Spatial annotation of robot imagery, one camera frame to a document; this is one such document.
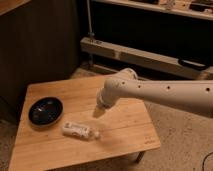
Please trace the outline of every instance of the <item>table top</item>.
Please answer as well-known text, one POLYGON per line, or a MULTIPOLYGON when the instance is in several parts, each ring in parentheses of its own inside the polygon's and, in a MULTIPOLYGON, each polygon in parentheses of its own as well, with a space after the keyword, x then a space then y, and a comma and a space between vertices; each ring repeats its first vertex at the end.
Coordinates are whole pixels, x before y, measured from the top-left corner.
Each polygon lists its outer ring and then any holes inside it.
POLYGON ((96 95, 106 76, 32 84, 28 87, 17 132, 10 171, 48 170, 160 147, 160 141, 142 100, 120 99, 100 118, 93 117, 96 95), (28 120, 30 107, 43 97, 63 103, 61 119, 38 131, 28 120), (66 121, 100 131, 99 140, 64 136, 66 121))

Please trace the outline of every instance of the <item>dark cabinet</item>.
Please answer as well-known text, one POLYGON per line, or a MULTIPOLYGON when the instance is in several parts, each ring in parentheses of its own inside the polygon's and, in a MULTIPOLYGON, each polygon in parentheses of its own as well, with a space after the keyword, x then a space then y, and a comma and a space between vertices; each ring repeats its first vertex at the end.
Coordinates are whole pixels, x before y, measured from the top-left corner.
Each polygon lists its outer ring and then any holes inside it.
POLYGON ((78 66, 76 10, 76 1, 36 0, 0 16, 1 118, 19 118, 28 84, 67 79, 78 66))

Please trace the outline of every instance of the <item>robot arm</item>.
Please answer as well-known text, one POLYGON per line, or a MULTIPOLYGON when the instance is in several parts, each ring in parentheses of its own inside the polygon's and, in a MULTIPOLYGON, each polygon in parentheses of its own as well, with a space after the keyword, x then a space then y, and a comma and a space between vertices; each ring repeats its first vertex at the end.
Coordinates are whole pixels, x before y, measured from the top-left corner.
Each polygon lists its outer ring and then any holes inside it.
POLYGON ((137 98, 185 111, 213 114, 213 81, 139 81, 132 69, 106 79, 97 106, 109 109, 119 98, 137 98))

